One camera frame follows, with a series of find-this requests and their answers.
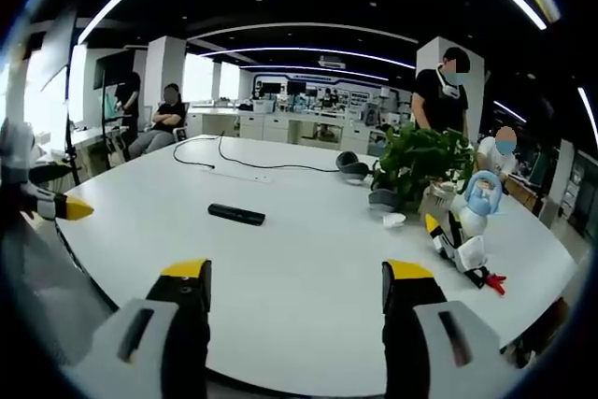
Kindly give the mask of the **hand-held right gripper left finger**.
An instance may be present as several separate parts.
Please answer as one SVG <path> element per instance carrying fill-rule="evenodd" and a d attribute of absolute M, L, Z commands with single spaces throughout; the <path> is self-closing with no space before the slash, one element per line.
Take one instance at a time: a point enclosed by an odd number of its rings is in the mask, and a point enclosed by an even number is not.
<path fill-rule="evenodd" d="M 205 398 L 210 306 L 211 261 L 172 264 L 64 373 L 86 398 Z"/>

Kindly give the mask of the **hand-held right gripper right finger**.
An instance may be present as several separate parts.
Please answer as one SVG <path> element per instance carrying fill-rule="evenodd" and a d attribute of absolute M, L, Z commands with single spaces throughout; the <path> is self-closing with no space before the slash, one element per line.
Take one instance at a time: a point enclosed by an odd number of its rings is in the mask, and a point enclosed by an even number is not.
<path fill-rule="evenodd" d="M 497 333 L 418 264 L 382 264 L 386 398 L 505 398 L 520 372 Z"/>

